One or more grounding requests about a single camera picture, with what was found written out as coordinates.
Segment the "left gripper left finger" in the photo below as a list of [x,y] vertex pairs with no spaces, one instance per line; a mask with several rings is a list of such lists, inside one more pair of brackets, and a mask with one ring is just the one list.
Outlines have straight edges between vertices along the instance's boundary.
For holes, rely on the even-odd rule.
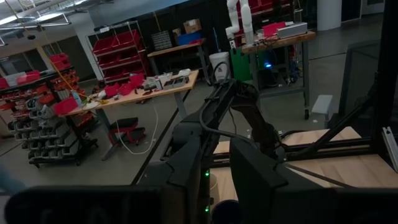
[[196,216],[200,163],[199,138],[191,138],[163,162],[152,162],[134,187],[134,213],[144,223],[193,223]]

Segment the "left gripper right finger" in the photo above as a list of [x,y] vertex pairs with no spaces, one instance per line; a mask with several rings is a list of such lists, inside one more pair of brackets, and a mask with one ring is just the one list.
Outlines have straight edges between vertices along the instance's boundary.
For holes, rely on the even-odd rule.
[[244,223],[269,223],[275,191],[288,184],[277,162],[239,138],[230,140],[229,162]]

